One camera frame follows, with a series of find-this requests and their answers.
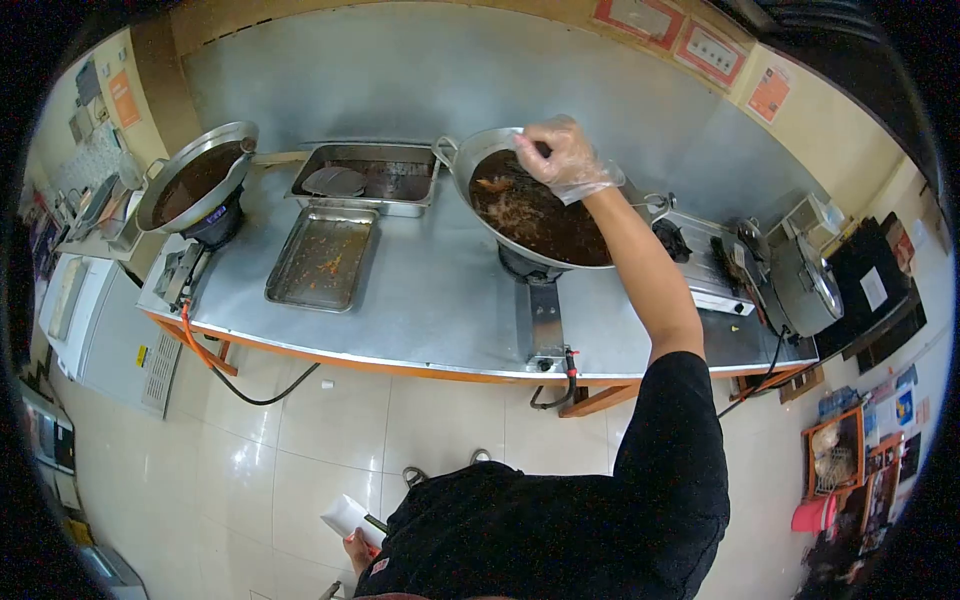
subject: metal pan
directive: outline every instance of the metal pan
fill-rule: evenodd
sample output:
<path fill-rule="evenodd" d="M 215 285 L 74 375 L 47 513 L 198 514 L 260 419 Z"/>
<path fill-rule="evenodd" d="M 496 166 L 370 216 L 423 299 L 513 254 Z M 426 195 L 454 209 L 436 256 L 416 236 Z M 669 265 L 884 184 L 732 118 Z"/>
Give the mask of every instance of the metal pan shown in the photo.
<path fill-rule="evenodd" d="M 449 135 L 441 135 L 433 143 L 433 154 L 444 164 L 444 166 L 450 170 L 450 174 L 453 176 L 453 183 L 457 188 L 457 192 L 460 193 L 460 198 L 467 206 L 469 206 L 470 211 L 476 216 L 476 218 L 483 224 L 487 230 L 493 234 L 496 240 L 503 246 L 506 246 L 508 249 L 533 260 L 541 265 L 548 267 L 557 267 L 560 269 L 611 269 L 613 264 L 609 265 L 576 265 L 568 262 L 563 262 L 562 260 L 557 260 L 555 258 L 549 258 L 540 254 L 539 252 L 534 252 L 525 246 L 521 246 L 514 240 L 505 236 L 504 234 L 497 231 L 493 226 L 487 223 L 480 215 L 476 213 L 476 210 L 473 208 L 473 204 L 470 202 L 470 180 L 473 177 L 473 172 L 476 170 L 477 165 L 486 158 L 487 156 L 498 152 L 500 150 L 512 150 L 515 147 L 514 144 L 514 135 L 516 133 L 522 133 L 523 129 L 519 127 L 506 127 L 498 130 L 486 130 L 484 132 L 475 133 L 471 135 L 463 142 L 457 142 Z M 445 148 L 452 149 L 452 154 L 448 154 Z M 662 205 L 657 204 L 660 208 L 656 213 L 651 214 L 647 210 L 646 205 L 647 196 L 641 194 L 636 190 L 634 185 L 627 179 L 626 184 L 620 188 L 620 191 L 623 192 L 623 195 L 627 198 L 627 201 L 634 207 L 637 213 L 647 222 L 647 225 L 652 225 L 658 219 L 663 218 L 667 215 L 670 209 L 675 205 L 675 201 L 670 203 L 662 203 Z"/>
<path fill-rule="evenodd" d="M 227 123 L 193 140 L 170 160 L 158 158 L 152 162 L 143 174 L 143 180 L 147 184 L 147 190 L 143 194 L 143 200 L 140 201 L 137 207 L 136 225 L 141 231 L 146 233 L 177 233 L 178 231 L 183 231 L 197 224 L 214 208 L 222 204 L 230 192 L 235 190 L 243 181 L 243 178 L 247 175 L 247 171 L 250 170 L 253 148 L 255 148 L 259 135 L 260 129 L 255 123 L 251 123 L 250 121 Z M 176 218 L 162 225 L 154 223 L 154 208 L 156 207 L 156 203 L 164 197 L 167 185 L 174 180 L 183 168 L 217 146 L 229 142 L 242 141 L 245 138 L 252 140 L 253 148 L 243 149 L 243 154 L 233 162 L 227 176 L 224 177 L 223 180 L 217 183 L 202 198 L 197 200 Z M 161 164 L 163 168 L 160 169 L 160 172 L 156 174 L 155 178 L 151 179 L 148 174 L 155 164 Z"/>
<path fill-rule="evenodd" d="M 264 295 L 271 302 L 344 312 L 353 306 L 378 213 L 310 205 L 300 211 Z"/>
<path fill-rule="evenodd" d="M 311 174 L 329 166 L 360 173 L 367 180 L 366 189 L 355 197 L 317 196 L 303 189 L 303 182 Z M 429 146 L 325 142 L 303 163 L 287 197 L 326 206 L 372 208 L 384 215 L 419 217 L 433 202 L 439 173 L 440 162 Z"/>

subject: white tile floor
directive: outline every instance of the white tile floor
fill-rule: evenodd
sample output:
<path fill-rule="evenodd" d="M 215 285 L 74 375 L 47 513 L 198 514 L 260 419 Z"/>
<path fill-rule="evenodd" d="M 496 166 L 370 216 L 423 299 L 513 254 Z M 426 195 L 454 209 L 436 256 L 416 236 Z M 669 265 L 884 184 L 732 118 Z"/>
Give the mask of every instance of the white tile floor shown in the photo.
<path fill-rule="evenodd" d="M 234 347 L 237 385 L 283 389 L 307 363 Z M 634 403 L 583 419 L 527 406 L 533 388 L 391 378 L 321 366 L 282 404 L 232 396 L 189 351 L 160 421 L 52 374 L 75 424 L 78 479 L 98 541 L 164 598 L 316 598 L 354 583 L 340 540 L 319 519 L 347 493 L 386 518 L 414 464 L 436 475 L 485 447 L 530 473 L 608 473 Z M 321 389 L 322 379 L 335 382 Z M 729 380 L 715 380 L 718 411 Z M 812 537 L 790 531 L 801 493 L 799 432 L 816 391 L 781 407 L 749 401 L 722 421 L 732 521 L 699 598 L 786 598 Z"/>

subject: stainless steel tray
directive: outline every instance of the stainless steel tray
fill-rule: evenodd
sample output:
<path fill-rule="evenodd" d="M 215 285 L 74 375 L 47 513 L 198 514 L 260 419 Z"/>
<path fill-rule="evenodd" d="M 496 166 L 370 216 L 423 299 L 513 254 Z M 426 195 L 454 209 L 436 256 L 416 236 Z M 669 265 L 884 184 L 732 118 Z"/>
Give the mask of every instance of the stainless steel tray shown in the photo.
<path fill-rule="evenodd" d="M 264 295 L 271 302 L 330 312 L 353 306 L 372 252 L 375 210 L 310 205 L 300 211 Z"/>
<path fill-rule="evenodd" d="M 363 195 L 338 198 L 313 195 L 303 181 L 323 167 L 347 167 L 367 178 Z M 329 142 L 317 147 L 303 163 L 288 197 L 304 198 L 313 204 L 372 208 L 385 215 L 419 217 L 433 202 L 440 162 L 429 146 Z"/>

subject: wok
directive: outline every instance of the wok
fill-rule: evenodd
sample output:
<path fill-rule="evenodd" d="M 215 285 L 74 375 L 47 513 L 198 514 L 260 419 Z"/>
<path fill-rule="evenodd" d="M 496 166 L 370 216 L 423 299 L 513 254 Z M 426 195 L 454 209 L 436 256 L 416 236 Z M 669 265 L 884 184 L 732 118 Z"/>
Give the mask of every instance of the wok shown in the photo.
<path fill-rule="evenodd" d="M 470 211 L 476 216 L 480 223 L 482 223 L 483 226 L 493 234 L 493 236 L 496 238 L 496 241 L 503 246 L 506 246 L 510 250 L 520 254 L 525 258 L 547 267 L 557 267 L 560 269 L 612 268 L 612 263 L 609 265 L 599 266 L 577 265 L 569 262 L 563 262 L 562 260 L 557 260 L 555 258 L 549 258 L 543 254 L 540 254 L 539 252 L 534 252 L 525 246 L 521 246 L 514 240 L 497 231 L 479 214 L 477 214 L 476 210 L 473 208 L 473 203 L 470 201 L 470 180 L 473 178 L 473 172 L 476 170 L 477 165 L 480 164 L 484 158 L 493 154 L 494 152 L 498 152 L 500 150 L 512 150 L 515 147 L 514 134 L 522 132 L 523 129 L 519 127 L 505 127 L 498 130 L 486 130 L 475 133 L 459 143 L 449 135 L 441 135 L 433 143 L 433 154 L 447 169 L 450 170 L 450 174 L 453 176 L 453 184 L 456 186 L 457 192 L 460 193 L 460 198 L 467 203 Z M 626 184 L 620 188 L 620 191 L 622 191 L 623 195 L 627 197 L 628 201 L 634 205 L 635 210 L 644 204 L 637 202 L 638 199 L 642 198 L 642 195 L 636 191 L 629 179 L 627 179 Z M 656 214 L 651 215 L 649 210 L 647 210 L 644 206 L 641 210 L 638 210 L 637 213 L 639 213 L 648 224 L 652 224 L 654 221 L 666 216 L 669 210 L 670 205 L 668 205 L 665 209 L 658 211 Z"/>
<path fill-rule="evenodd" d="M 184 210 L 176 218 L 171 219 L 163 225 L 154 223 L 154 208 L 156 203 L 163 198 L 164 191 L 168 184 L 177 176 L 177 174 L 186 167 L 191 161 L 205 152 L 216 148 L 217 146 L 238 142 L 244 138 L 251 138 L 255 148 L 255 142 L 260 134 L 259 128 L 250 121 L 236 121 L 227 123 L 220 127 L 204 133 L 197 139 L 183 147 L 173 158 L 166 160 L 158 158 L 147 167 L 143 174 L 143 180 L 147 184 L 147 191 L 143 194 L 143 199 L 136 208 L 136 226 L 141 231 L 151 233 L 177 233 L 183 231 L 192 225 L 198 223 L 203 217 L 210 214 L 214 208 L 222 204 L 227 199 L 230 192 L 236 189 L 237 185 L 243 181 L 250 170 L 253 151 L 244 149 L 244 154 L 240 155 L 219 183 L 210 189 L 202 198 L 193 203 L 192 206 Z M 147 174 L 155 164 L 162 164 L 163 168 L 156 174 L 155 178 L 150 178 Z"/>

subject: cooking pot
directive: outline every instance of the cooking pot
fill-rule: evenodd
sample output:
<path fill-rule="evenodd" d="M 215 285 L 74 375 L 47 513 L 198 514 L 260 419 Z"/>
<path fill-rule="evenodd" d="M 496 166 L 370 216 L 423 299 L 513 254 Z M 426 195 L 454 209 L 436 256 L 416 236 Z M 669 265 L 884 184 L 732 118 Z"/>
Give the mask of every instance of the cooking pot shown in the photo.
<path fill-rule="evenodd" d="M 516 147 L 516 144 L 514 144 L 514 135 L 516 133 L 523 133 L 523 128 L 505 127 L 498 130 L 486 130 L 484 132 L 475 133 L 474 135 L 471 135 L 465 139 L 463 142 L 459 143 L 449 135 L 441 135 L 433 143 L 433 154 L 447 169 L 450 170 L 450 174 L 453 176 L 453 184 L 456 186 L 457 192 L 460 193 L 460 198 L 467 203 L 470 211 L 473 212 L 480 223 L 482 223 L 483 226 L 493 234 L 493 236 L 501 245 L 525 258 L 547 267 L 557 267 L 560 269 L 612 268 L 612 263 L 609 265 L 599 266 L 576 265 L 573 263 L 563 262 L 562 260 L 557 260 L 555 258 L 549 258 L 543 254 L 540 254 L 539 252 L 534 252 L 525 246 L 521 246 L 514 240 L 497 231 L 480 215 L 478 215 L 476 210 L 473 209 L 473 204 L 470 201 L 470 180 L 473 178 L 473 172 L 476 170 L 477 165 L 480 164 L 484 158 L 490 156 L 494 152 L 499 152 L 501 150 L 513 150 Z M 452 154 L 448 154 L 445 148 L 452 149 Z M 652 225 L 658 219 L 665 217 L 670 211 L 670 208 L 675 205 L 675 200 L 672 198 L 672 195 L 669 202 L 666 200 L 664 200 L 663 203 L 647 202 L 650 196 L 659 196 L 659 194 L 648 194 L 647 196 L 643 196 L 637 192 L 629 179 L 627 179 L 623 187 L 620 188 L 620 191 L 623 192 L 623 195 L 634 207 L 634 210 L 636 210 L 636 212 L 647 222 L 647 225 Z M 654 213 L 651 213 L 651 211 L 647 208 L 648 205 L 657 205 L 660 207 L 660 209 Z"/>
<path fill-rule="evenodd" d="M 806 235 L 783 242 L 771 250 L 770 280 L 786 323 L 771 311 L 777 331 L 783 325 L 802 338 L 820 333 L 843 317 L 843 301 L 827 262 L 813 249 Z"/>
<path fill-rule="evenodd" d="M 204 133 L 197 139 L 183 147 L 173 158 L 166 160 L 158 158 L 150 163 L 143 174 L 144 183 L 147 184 L 147 190 L 143 194 L 143 199 L 137 206 L 136 226 L 146 233 L 177 233 L 198 223 L 203 217 L 210 214 L 214 208 L 219 206 L 227 199 L 230 192 L 235 190 L 243 181 L 250 170 L 253 151 L 256 148 L 256 140 L 260 135 L 260 129 L 255 123 L 250 121 L 236 121 L 227 123 L 220 127 Z M 200 157 L 203 153 L 222 146 L 229 142 L 238 142 L 246 138 L 252 140 L 250 145 L 243 145 L 243 154 L 240 155 L 230 166 L 227 176 L 210 189 L 202 198 L 193 203 L 192 206 L 184 210 L 176 218 L 156 226 L 154 224 L 154 208 L 156 203 L 163 198 L 167 185 L 183 170 L 191 161 Z M 155 178 L 150 178 L 150 170 L 155 164 L 162 165 Z"/>

